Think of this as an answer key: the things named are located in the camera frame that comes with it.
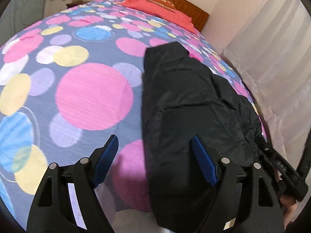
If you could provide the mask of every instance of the white curtain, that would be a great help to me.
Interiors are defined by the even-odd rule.
[[[311,127],[311,18],[300,0],[267,0],[224,49],[292,166]]]

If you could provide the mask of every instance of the black jacket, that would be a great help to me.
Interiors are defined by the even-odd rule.
[[[251,166],[261,122],[246,97],[177,42],[149,48],[144,60],[142,132],[153,212],[177,233],[200,228],[216,190],[191,148],[199,134],[221,157]]]

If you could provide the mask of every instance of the pillowcase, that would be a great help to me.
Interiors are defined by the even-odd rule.
[[[162,8],[165,8],[167,10],[170,10],[170,11],[175,11],[176,8],[174,6],[174,3],[171,2],[170,0],[147,0],[148,2],[152,2],[156,5],[159,5],[161,6]]]

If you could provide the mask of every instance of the human hand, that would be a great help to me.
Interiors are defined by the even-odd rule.
[[[297,209],[297,201],[293,196],[283,194],[280,198],[280,202],[286,207],[286,211],[283,214],[284,227],[286,228],[293,217],[294,211]]]

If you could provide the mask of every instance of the bedspread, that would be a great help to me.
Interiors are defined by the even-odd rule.
[[[24,228],[48,164],[74,164],[116,134],[119,152],[95,190],[109,222],[117,233],[168,232],[156,225],[146,182],[141,97],[147,47],[180,42],[252,103],[201,35],[119,1],[62,11],[0,48],[0,196]],[[83,227],[74,187],[69,190]]]

